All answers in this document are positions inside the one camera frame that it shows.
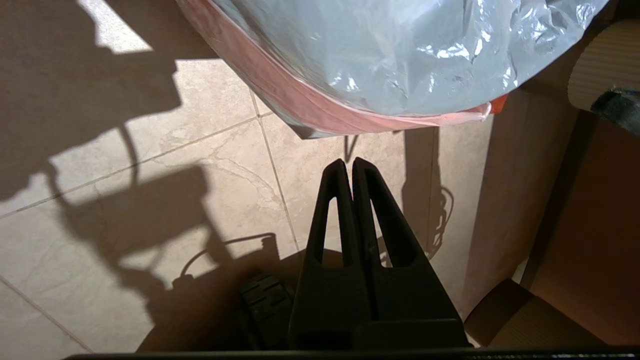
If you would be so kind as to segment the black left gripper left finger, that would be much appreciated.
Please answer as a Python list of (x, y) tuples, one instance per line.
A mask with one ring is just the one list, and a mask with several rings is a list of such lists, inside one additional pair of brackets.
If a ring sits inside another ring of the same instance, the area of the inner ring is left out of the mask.
[[(331, 200), (337, 205), (342, 246), (338, 268), (323, 266)], [(346, 164), (337, 159), (322, 172), (295, 294), (293, 327), (356, 327), (370, 319), (360, 240)]]

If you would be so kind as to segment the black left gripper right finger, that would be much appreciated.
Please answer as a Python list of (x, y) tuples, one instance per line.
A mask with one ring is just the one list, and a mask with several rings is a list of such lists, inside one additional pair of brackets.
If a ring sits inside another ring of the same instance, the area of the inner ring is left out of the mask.
[(461, 322), (378, 168), (357, 157), (352, 177), (359, 252), (374, 319)]

